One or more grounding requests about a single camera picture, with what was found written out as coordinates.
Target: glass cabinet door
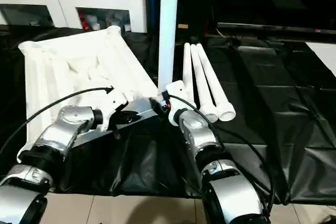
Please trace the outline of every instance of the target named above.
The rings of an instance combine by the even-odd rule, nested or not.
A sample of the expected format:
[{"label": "glass cabinet door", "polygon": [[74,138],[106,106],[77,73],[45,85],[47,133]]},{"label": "glass cabinet door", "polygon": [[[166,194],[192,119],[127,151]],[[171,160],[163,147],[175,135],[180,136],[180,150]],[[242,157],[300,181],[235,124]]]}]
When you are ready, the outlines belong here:
[{"label": "glass cabinet door", "polygon": [[45,5],[0,5],[3,23],[22,26],[55,26]]}]

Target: black cable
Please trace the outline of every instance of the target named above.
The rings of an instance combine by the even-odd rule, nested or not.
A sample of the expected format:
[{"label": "black cable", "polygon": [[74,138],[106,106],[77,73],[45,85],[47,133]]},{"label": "black cable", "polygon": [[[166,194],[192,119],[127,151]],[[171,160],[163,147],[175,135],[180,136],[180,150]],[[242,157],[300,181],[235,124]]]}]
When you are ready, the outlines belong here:
[{"label": "black cable", "polygon": [[220,128],[220,127],[218,127],[218,129],[220,129],[220,130],[224,131],[225,133],[230,134],[230,135],[240,139],[244,144],[248,145],[248,147],[258,156],[258,158],[261,161],[262,166],[266,170],[267,176],[269,178],[271,198],[268,202],[268,211],[270,213],[271,210],[272,210],[273,204],[274,204],[274,200],[275,200],[275,189],[274,189],[274,180],[273,180],[271,171],[270,171],[269,166],[267,165],[265,159],[261,156],[261,154],[257,151],[257,149],[250,142],[248,142],[245,138],[243,138],[239,134],[237,134],[235,132],[232,132],[230,130]]},{"label": "black cable", "polygon": [[[171,95],[169,94],[169,97],[170,98],[175,98],[185,104],[187,104],[190,108],[192,108],[197,114],[199,114],[207,123],[208,125],[210,126],[212,132],[214,133],[215,137],[217,138],[218,142],[221,144],[222,148],[224,148],[224,144],[219,141],[219,135],[216,131],[216,128],[215,126],[209,121],[209,119],[201,112],[199,111],[194,105],[192,105],[191,103],[189,103],[188,101],[185,101],[184,99],[180,98],[180,97],[177,97],[175,95]],[[259,158],[261,164],[263,165],[263,167],[265,168],[266,170],[266,173],[267,173],[267,176],[269,178],[269,183],[270,183],[270,191],[271,191],[271,198],[268,202],[268,205],[267,205],[267,211],[268,213],[271,212],[272,210],[272,207],[273,207],[273,204],[274,204],[274,200],[275,200],[275,189],[274,189],[274,180],[273,180],[273,177],[272,177],[272,174],[270,172],[270,169],[265,161],[265,159],[261,156],[261,154],[257,151],[257,149],[252,145],[250,144],[245,138],[243,138],[242,136],[240,136],[239,134],[235,133],[235,132],[232,132],[232,131],[229,131],[229,130],[225,130],[225,129],[222,129],[222,128],[219,128],[220,130],[224,131],[225,133],[227,134],[230,134],[238,139],[240,139],[243,143],[245,143],[246,145],[248,145],[248,147],[257,155],[257,157]]]},{"label": "black cable", "polygon": [[78,91],[75,92],[73,94],[67,95],[66,97],[63,97],[61,99],[58,99],[57,101],[49,104],[48,106],[45,106],[44,108],[40,109],[39,111],[37,111],[34,115],[32,115],[30,118],[28,118],[23,124],[21,124],[14,132],[12,135],[9,136],[9,138],[5,141],[5,143],[3,144],[3,146],[0,149],[0,153],[2,153],[2,151],[6,148],[6,146],[9,144],[9,142],[14,138],[14,136],[23,128],[25,127],[30,121],[32,121],[35,117],[37,117],[38,115],[40,115],[42,112],[46,111],[47,109],[50,109],[52,106],[56,105],[57,103],[60,103],[64,100],[67,100],[71,97],[74,97],[76,95],[79,94],[83,94],[83,93],[87,93],[87,92],[91,92],[91,91],[98,91],[98,90],[105,90],[106,93],[110,93],[113,90],[113,87],[109,87],[109,88],[93,88],[93,89],[85,89],[82,91]]}]

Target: table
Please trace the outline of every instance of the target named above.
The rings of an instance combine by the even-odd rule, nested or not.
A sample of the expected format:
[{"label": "table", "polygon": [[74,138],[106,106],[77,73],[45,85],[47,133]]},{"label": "table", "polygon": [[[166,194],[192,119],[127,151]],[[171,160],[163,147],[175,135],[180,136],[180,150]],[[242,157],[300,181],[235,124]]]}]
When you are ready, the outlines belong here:
[{"label": "table", "polygon": [[[6,80],[3,88],[8,94],[2,96],[1,140],[25,119],[24,62],[18,43],[81,32],[34,27],[0,32],[0,77]],[[124,39],[157,83],[155,35],[126,33]],[[231,48],[221,38],[205,38],[203,45],[237,112],[234,120],[215,124],[235,160],[269,187],[254,153],[221,129],[248,139],[265,157],[276,181],[277,203],[334,205],[336,81],[332,72],[305,43],[242,39],[240,47]],[[182,55],[183,47],[177,46],[174,80],[181,79]],[[200,197],[196,167],[176,127],[153,117],[120,133],[121,141],[107,135],[73,149],[57,192]],[[21,132],[0,153],[6,161],[0,162],[1,175],[15,161],[25,137]]]}]

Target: white rod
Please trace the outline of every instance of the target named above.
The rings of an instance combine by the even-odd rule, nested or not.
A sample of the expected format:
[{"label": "white rod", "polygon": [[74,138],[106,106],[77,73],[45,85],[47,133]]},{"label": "white rod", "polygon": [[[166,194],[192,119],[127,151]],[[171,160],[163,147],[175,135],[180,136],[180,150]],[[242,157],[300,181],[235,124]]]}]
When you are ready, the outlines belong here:
[{"label": "white rod", "polygon": [[194,103],[193,69],[191,65],[190,44],[185,43],[183,55],[183,83],[188,94],[189,102]]},{"label": "white rod", "polygon": [[177,0],[161,0],[159,42],[159,93],[173,81]]},{"label": "white rod", "polygon": [[208,80],[211,93],[216,102],[219,119],[221,121],[230,121],[235,118],[236,111],[233,105],[227,100],[222,85],[220,84],[217,75],[211,66],[211,63],[201,44],[197,44],[197,51],[206,75],[206,79]]},{"label": "white rod", "polygon": [[205,114],[205,116],[214,123],[218,120],[217,110],[212,103],[211,94],[209,91],[208,84],[206,83],[206,78],[202,68],[201,61],[198,56],[197,48],[195,45],[191,45],[191,57],[193,59],[196,84],[198,90],[199,103],[201,105],[200,111]]}]

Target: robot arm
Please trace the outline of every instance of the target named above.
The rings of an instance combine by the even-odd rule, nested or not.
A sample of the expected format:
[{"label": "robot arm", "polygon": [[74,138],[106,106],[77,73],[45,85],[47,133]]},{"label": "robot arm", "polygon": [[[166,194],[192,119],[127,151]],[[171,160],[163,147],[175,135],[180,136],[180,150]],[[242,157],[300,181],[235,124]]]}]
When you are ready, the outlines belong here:
[{"label": "robot arm", "polygon": [[44,197],[75,143],[78,134],[102,124],[102,113],[90,107],[66,106],[54,124],[47,127],[29,151],[20,155],[0,182],[0,223],[39,223],[47,199]]},{"label": "robot arm", "polygon": [[[182,81],[166,86],[170,95],[187,100]],[[171,98],[170,122],[179,126],[202,178],[202,200],[211,224],[267,223],[252,184],[222,148],[208,123],[189,106]]]}]

